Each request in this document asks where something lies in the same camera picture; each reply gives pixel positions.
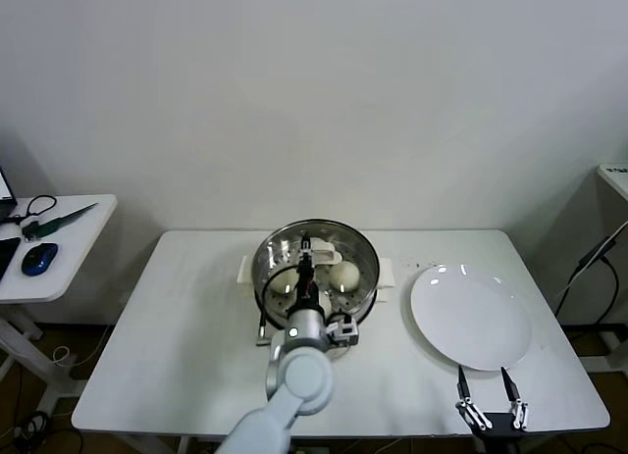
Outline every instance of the blue computer mouse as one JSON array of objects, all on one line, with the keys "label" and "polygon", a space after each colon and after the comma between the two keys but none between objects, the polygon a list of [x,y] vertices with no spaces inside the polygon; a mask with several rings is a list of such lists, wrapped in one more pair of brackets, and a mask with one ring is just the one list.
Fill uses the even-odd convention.
[{"label": "blue computer mouse", "polygon": [[48,269],[57,256],[59,246],[56,243],[41,243],[30,248],[22,260],[22,272],[27,276],[39,276]]}]

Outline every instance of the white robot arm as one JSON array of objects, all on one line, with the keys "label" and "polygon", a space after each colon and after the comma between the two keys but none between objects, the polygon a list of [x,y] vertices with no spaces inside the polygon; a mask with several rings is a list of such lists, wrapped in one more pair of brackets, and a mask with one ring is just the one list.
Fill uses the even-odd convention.
[{"label": "white robot arm", "polygon": [[325,323],[307,235],[301,240],[298,272],[296,302],[288,310],[288,326],[275,333],[271,342],[266,375],[268,405],[246,414],[218,449],[219,454],[288,452],[289,430],[296,417],[320,412],[332,397],[332,364],[325,352],[333,344],[358,342],[357,323],[348,314]]},{"label": "white robot arm", "polygon": [[219,454],[283,454],[288,452],[296,416],[321,411],[332,396],[332,365],[318,349],[290,351],[279,367],[279,388],[265,408],[242,418]]}]

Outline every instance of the electrical wire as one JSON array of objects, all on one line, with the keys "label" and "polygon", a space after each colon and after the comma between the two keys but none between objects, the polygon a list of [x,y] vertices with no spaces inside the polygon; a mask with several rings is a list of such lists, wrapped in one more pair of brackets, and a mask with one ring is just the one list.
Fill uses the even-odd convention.
[{"label": "electrical wire", "polygon": [[565,287],[565,290],[562,293],[562,298],[560,299],[560,303],[558,304],[558,307],[556,307],[556,310],[553,313],[553,315],[555,317],[558,317],[558,313],[560,312],[560,309],[562,309],[562,305],[565,303],[565,300],[567,300],[567,295],[569,295],[569,290],[571,289],[571,284],[573,283],[573,280],[574,280],[575,276],[578,273],[580,273],[581,269],[582,268],[580,266],[577,266],[576,269],[574,270],[574,272],[569,277],[569,280],[567,281],[567,287]]},{"label": "electrical wire", "polygon": [[[54,362],[54,364],[56,364],[57,366],[61,366],[62,368],[75,368],[76,366],[81,366],[81,365],[85,364],[87,361],[89,361],[91,358],[93,358],[96,355],[96,353],[100,349],[100,346],[102,345],[103,341],[105,340],[105,336],[107,336],[107,331],[109,330],[110,327],[111,327],[111,325],[108,325],[105,328],[105,330],[102,332],[102,336],[100,336],[100,340],[98,341],[98,344],[96,344],[96,347],[94,348],[94,350],[89,354],[89,356],[87,356],[82,361],[79,361],[78,363],[73,363],[73,364],[61,364],[60,361],[56,361],[56,362]],[[54,357],[54,354],[57,351],[57,349],[62,348],[62,347],[68,349],[68,355],[70,354],[70,349],[67,346],[58,346],[57,348],[55,348],[55,351],[52,352],[53,357]]]},{"label": "electrical wire", "polygon": [[403,440],[402,437],[400,437],[399,439],[394,440],[393,442],[389,442],[386,446],[382,446],[380,447],[377,451],[375,451],[373,454],[380,454],[381,452],[386,451],[389,447],[393,447],[395,444],[397,444],[398,442],[401,442]]},{"label": "electrical wire", "polygon": [[[602,322],[602,320],[604,320],[604,318],[606,318],[606,316],[608,315],[608,313],[612,310],[613,306],[615,305],[615,302],[617,301],[617,296],[619,295],[619,276],[617,275],[617,270],[612,266],[612,264],[610,263],[610,261],[605,257],[602,256],[600,258],[600,261],[607,267],[610,269],[610,271],[612,272],[612,277],[613,277],[613,281],[614,281],[614,289],[613,289],[613,293],[612,293],[612,297],[610,299],[610,302],[608,303],[608,305],[606,306],[606,308],[604,309],[604,311],[602,312],[602,315],[600,317],[598,317],[593,323],[592,325],[597,325],[599,323]],[[577,267],[576,270],[573,272],[573,274],[571,275],[570,279],[573,279],[573,277],[577,274],[578,269],[580,267]],[[562,295],[562,299],[560,300],[560,304],[558,305],[558,307],[556,308],[556,312],[554,313],[555,316],[558,315],[558,312],[560,312],[560,308],[562,307],[562,304],[564,304],[565,299],[567,298],[567,295],[569,294],[569,289],[565,290],[564,294]],[[575,341],[576,339],[584,336],[586,333],[580,333],[577,334],[575,336],[571,336],[569,338],[569,341]]]},{"label": "electrical wire", "polygon": [[355,446],[357,446],[360,442],[362,442],[362,439],[358,439],[356,441],[353,441],[351,444],[349,444],[348,446],[346,446],[341,452],[340,454],[346,454],[347,452],[349,452],[351,449],[353,449]]},{"label": "electrical wire", "polygon": [[617,300],[617,295],[619,294],[619,276],[617,275],[617,271],[615,270],[615,268],[610,264],[610,261],[608,261],[608,259],[605,256],[602,256],[600,258],[600,261],[602,261],[612,272],[612,276],[613,279],[615,280],[615,290],[613,291],[612,294],[612,298],[610,299],[610,303],[608,304],[608,306],[606,307],[606,309],[604,310],[604,312],[602,313],[602,316],[599,317],[596,322],[594,323],[594,325],[597,325],[599,323],[602,322],[602,320],[604,320],[604,318],[608,315],[608,313],[612,310],[613,305],[615,305],[615,302]]},{"label": "electrical wire", "polygon": [[268,290],[268,286],[279,275],[282,275],[283,273],[289,270],[294,270],[296,268],[298,268],[298,265],[290,265],[290,266],[286,266],[285,268],[280,269],[279,271],[274,273],[272,276],[270,276],[269,279],[264,284],[264,287],[262,287],[262,295],[260,295],[259,297],[262,303],[262,309],[260,311],[260,316],[259,316],[259,327],[263,328],[266,326],[266,291]]},{"label": "electrical wire", "polygon": [[594,253],[594,255],[591,257],[591,259],[587,262],[587,264],[585,266],[582,267],[582,269],[578,272],[575,273],[574,275],[572,275],[572,277],[569,279],[569,282],[567,282],[567,285],[565,287],[563,287],[562,289],[560,289],[559,292],[556,292],[554,298],[552,300],[554,300],[556,297],[558,297],[560,294],[562,294],[563,292],[565,292],[566,290],[569,289],[569,287],[571,287],[573,285],[573,283],[576,281],[576,279],[578,277],[580,277],[580,275],[587,269],[589,268],[589,266],[591,266],[591,264],[593,262],[595,262],[598,259],[598,256],[600,255],[600,253],[602,252],[602,250],[604,250],[604,248],[606,247],[606,245],[613,240],[617,235],[619,235],[619,233],[621,233],[626,226],[628,226],[628,221],[624,222],[621,226],[619,226],[617,228],[616,231],[613,232],[613,234],[607,238],[604,243],[602,245],[600,245],[598,247],[598,250],[596,250],[596,252]]},{"label": "electrical wire", "polygon": [[13,411],[13,427],[18,425],[19,411],[20,411],[20,400],[22,398],[22,379],[23,379],[23,371],[22,365],[18,364],[18,398],[16,399],[16,408]]},{"label": "electrical wire", "polygon": [[[111,327],[111,325],[108,325],[107,327],[105,327],[105,330],[102,332],[102,336],[100,336],[100,340],[98,341],[98,344],[96,344],[96,347],[94,348],[94,350],[89,354],[89,356],[87,356],[85,359],[83,359],[82,361],[79,361],[78,363],[73,363],[73,364],[61,364],[63,361],[65,361],[66,359],[68,359],[70,357],[70,348],[68,346],[57,346],[53,351],[52,351],[52,359],[50,361],[48,361],[48,363],[50,364],[55,364],[57,366],[60,366],[62,368],[74,368],[76,366],[81,366],[83,364],[85,364],[87,361],[89,361],[91,358],[93,358],[96,353],[98,352],[98,350],[100,349],[100,346],[102,345],[103,341],[105,340],[105,336],[107,335],[107,331],[109,330],[109,328]],[[25,358],[25,359],[29,359],[30,358],[25,355],[25,354],[21,354],[19,351],[14,350],[14,348],[8,344],[6,341],[2,340],[3,345],[5,345],[7,348],[10,349],[10,352],[13,356],[19,356],[21,358]],[[64,350],[66,351],[66,354],[64,354],[61,357],[57,357],[57,351],[60,350]]]}]

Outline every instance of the table leg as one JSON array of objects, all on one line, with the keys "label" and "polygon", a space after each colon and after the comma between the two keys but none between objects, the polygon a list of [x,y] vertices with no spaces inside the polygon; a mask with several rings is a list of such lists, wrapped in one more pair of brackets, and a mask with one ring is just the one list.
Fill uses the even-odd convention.
[{"label": "table leg", "polygon": [[117,432],[114,435],[140,454],[175,454],[175,451],[173,451],[168,444],[156,436],[120,432]]},{"label": "table leg", "polygon": [[610,353],[606,356],[589,356],[580,358],[580,362],[588,373],[624,373],[628,377],[628,340],[619,343],[614,333],[600,333]]},{"label": "table leg", "polygon": [[17,331],[4,319],[0,318],[0,346],[16,361],[29,371],[57,389],[70,392],[76,389],[77,382],[72,380],[64,368],[54,364],[28,338]]},{"label": "table leg", "polygon": [[179,449],[177,449],[177,454],[187,454],[187,447],[189,446],[189,441],[191,437],[189,436],[181,436],[181,440],[179,441]]},{"label": "table leg", "polygon": [[22,333],[29,333],[31,339],[38,340],[43,335],[43,331],[17,305],[1,306],[0,317],[15,325]]}]

